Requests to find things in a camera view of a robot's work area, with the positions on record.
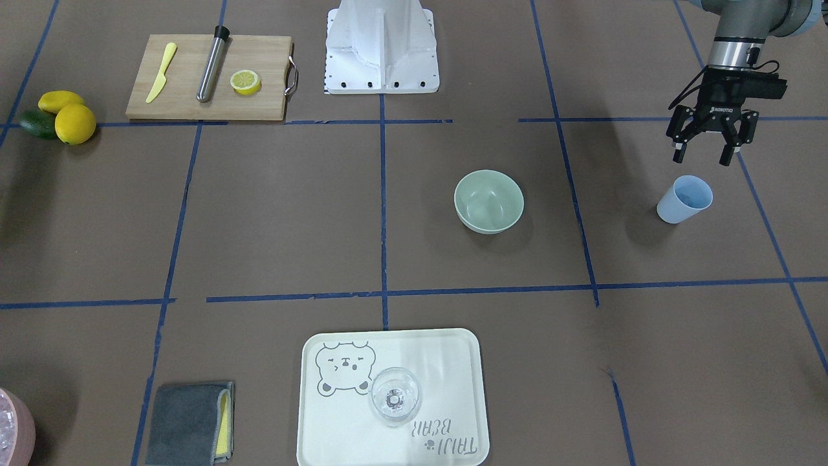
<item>knife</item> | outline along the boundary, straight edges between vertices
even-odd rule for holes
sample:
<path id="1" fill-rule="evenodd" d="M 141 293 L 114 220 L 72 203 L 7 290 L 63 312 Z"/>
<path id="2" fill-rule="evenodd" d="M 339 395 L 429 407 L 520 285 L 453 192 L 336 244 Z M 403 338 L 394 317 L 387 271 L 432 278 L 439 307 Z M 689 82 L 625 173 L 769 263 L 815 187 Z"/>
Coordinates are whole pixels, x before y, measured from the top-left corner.
<path id="1" fill-rule="evenodd" d="M 164 73 L 166 73 L 166 69 L 170 65 L 172 56 L 176 54 L 176 50 L 178 50 L 178 46 L 175 42 L 170 42 L 166 45 L 166 48 L 164 49 L 164 58 L 161 59 L 161 68 L 158 69 L 158 75 L 156 76 L 156 82 L 152 85 L 150 94 L 147 96 L 146 102 L 148 104 L 161 93 L 162 89 L 164 89 L 164 85 L 166 84 L 166 76 L 164 76 Z"/>

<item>metal cylinder tool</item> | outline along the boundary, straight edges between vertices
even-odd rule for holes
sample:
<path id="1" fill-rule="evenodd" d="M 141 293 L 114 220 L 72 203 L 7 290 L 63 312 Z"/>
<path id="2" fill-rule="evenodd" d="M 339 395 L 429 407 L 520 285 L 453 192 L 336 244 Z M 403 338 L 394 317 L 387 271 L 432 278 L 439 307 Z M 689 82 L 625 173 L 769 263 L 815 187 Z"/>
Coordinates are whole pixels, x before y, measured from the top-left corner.
<path id="1" fill-rule="evenodd" d="M 227 52 L 227 40 L 230 38 L 230 30 L 224 26 L 216 26 L 213 34 L 213 48 L 210 49 L 207 57 L 204 75 L 201 77 L 199 92 L 195 95 L 199 102 L 209 102 L 213 99 L 215 82 L 219 78 L 221 65 L 224 62 L 224 54 Z"/>

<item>wooden cutting board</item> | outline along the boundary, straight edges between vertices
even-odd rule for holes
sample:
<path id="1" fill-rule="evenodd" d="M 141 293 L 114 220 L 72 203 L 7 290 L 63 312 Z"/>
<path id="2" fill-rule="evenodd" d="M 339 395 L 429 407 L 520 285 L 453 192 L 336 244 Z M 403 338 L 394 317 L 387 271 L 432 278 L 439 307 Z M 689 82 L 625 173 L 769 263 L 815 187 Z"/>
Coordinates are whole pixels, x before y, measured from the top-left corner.
<path id="1" fill-rule="evenodd" d="M 168 42 L 175 42 L 178 50 L 166 70 L 164 89 L 147 104 L 145 100 Z M 213 46 L 213 36 L 153 34 L 129 96 L 127 116 L 130 119 L 284 120 L 287 57 L 292 44 L 292 39 L 284 36 L 231 36 L 213 99 L 202 104 L 195 99 L 195 94 Z M 262 89 L 253 95 L 237 94 L 230 87 L 230 76 L 238 70 L 256 71 L 262 80 Z"/>

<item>cup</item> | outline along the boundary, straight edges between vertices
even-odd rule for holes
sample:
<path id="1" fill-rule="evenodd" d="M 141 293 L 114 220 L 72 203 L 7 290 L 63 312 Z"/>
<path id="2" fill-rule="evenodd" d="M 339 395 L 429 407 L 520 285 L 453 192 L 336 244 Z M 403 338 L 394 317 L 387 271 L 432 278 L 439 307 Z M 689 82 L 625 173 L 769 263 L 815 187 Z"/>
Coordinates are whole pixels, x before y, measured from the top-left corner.
<path id="1" fill-rule="evenodd" d="M 388 427 L 399 427 L 414 419 L 420 410 L 420 397 L 420 384 L 402 367 L 381 371 L 371 385 L 371 406 Z"/>
<path id="2" fill-rule="evenodd" d="M 699 177 L 682 175 L 673 182 L 658 202 L 658 216 L 667 223 L 676 224 L 703 211 L 713 203 L 713 191 Z"/>

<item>knife handle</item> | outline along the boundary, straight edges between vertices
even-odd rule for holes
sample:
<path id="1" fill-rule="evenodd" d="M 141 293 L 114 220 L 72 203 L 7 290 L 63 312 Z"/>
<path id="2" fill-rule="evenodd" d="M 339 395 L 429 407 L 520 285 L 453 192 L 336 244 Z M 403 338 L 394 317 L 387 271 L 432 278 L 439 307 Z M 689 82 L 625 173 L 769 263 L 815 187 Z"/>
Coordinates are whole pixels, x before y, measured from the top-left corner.
<path id="1" fill-rule="evenodd" d="M 172 60 L 172 56 L 176 54 L 176 50 L 178 50 L 178 46 L 175 42 L 170 42 L 166 45 L 166 48 L 164 49 L 164 58 L 161 58 L 161 68 L 158 69 L 159 73 L 166 73 L 166 69 L 170 66 L 170 61 Z"/>

